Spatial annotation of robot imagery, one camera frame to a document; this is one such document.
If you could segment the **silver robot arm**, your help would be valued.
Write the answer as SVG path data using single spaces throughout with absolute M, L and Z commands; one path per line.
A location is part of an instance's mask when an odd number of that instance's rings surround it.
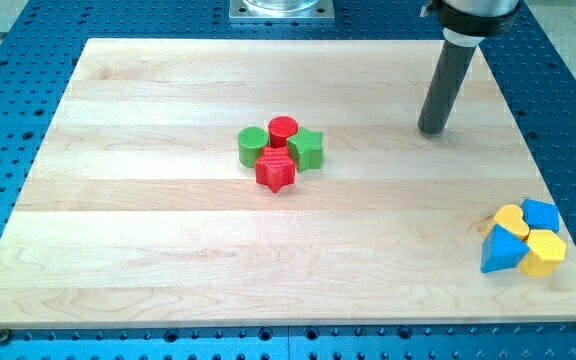
M 473 48 L 509 31 L 519 10 L 519 0 L 427 0 L 420 16 L 435 14 L 448 42 Z

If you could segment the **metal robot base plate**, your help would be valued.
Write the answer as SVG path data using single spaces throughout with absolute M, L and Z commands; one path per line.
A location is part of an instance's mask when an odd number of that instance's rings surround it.
M 236 20 L 323 19 L 335 17 L 332 0 L 230 0 L 229 18 Z

